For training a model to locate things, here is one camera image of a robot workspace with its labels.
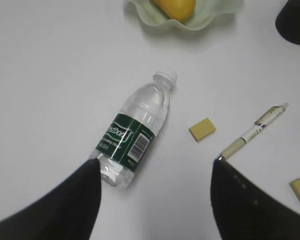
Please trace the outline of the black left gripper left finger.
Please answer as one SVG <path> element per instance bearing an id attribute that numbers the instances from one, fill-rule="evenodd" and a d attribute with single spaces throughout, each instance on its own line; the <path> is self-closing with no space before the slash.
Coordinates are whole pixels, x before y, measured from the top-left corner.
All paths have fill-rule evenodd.
<path id="1" fill-rule="evenodd" d="M 48 194 L 0 221 L 0 240 L 88 240 L 102 197 L 100 163 L 89 159 Z"/>

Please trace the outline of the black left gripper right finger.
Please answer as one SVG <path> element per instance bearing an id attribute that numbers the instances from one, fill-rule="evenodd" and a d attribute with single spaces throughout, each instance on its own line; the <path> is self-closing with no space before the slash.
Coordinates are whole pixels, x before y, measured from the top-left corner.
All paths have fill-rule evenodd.
<path id="1" fill-rule="evenodd" d="M 226 160 L 213 161 L 210 201 L 223 240 L 300 240 L 300 214 L 261 190 Z"/>

